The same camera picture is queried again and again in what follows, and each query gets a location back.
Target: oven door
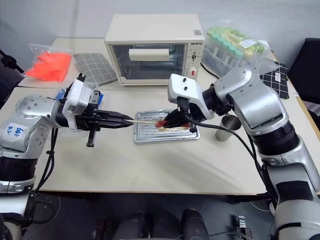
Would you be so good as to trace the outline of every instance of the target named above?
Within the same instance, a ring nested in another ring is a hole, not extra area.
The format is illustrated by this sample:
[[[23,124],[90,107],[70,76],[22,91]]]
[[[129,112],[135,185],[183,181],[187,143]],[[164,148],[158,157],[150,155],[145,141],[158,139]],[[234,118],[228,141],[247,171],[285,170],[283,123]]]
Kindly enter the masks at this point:
[[[168,84],[171,74],[184,73],[187,44],[128,44],[112,48],[123,84]]]

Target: plastic bag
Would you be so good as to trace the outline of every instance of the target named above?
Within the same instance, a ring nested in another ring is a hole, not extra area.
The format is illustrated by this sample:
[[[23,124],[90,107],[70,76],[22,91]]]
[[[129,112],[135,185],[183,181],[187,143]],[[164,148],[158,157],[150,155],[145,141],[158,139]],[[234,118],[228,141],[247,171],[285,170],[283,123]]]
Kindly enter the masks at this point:
[[[26,75],[43,81],[62,82],[71,61],[71,49],[30,44],[34,58]]]
[[[253,65],[264,74],[277,68],[271,57],[271,49],[262,42],[230,26],[214,26],[207,32],[202,62],[219,76],[239,65]]]

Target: stainless steel cup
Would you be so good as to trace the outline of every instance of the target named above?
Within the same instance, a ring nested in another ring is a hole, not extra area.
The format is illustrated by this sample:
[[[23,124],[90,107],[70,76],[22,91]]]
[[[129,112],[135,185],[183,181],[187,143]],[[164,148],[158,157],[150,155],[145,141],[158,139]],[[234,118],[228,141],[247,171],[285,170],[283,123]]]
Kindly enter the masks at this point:
[[[239,118],[234,115],[225,115],[221,120],[220,126],[235,132],[241,128],[241,122],[240,122]],[[232,133],[227,132],[227,131],[223,131],[220,129],[218,129],[215,132],[215,137],[219,141],[223,141],[223,142],[227,141],[228,138],[231,137],[231,135],[232,135]]]

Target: oven window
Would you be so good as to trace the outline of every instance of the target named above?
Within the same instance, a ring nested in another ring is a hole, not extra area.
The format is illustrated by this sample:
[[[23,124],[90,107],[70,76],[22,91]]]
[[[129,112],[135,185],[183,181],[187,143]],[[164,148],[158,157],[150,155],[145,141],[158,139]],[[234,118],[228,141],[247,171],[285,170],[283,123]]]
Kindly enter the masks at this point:
[[[169,79],[183,73],[186,44],[113,45],[121,76],[126,79]]]

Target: metal baking tray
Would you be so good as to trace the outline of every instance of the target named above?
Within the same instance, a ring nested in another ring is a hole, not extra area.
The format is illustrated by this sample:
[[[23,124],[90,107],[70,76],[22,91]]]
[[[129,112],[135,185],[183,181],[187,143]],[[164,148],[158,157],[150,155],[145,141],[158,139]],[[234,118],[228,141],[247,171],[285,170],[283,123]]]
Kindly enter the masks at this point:
[[[173,109],[140,111],[135,115],[135,120],[156,122],[163,120]],[[177,140],[196,140],[200,138],[199,128],[197,132],[190,132],[188,127],[164,128],[154,124],[134,123],[134,142],[137,144],[151,142],[165,142]]]

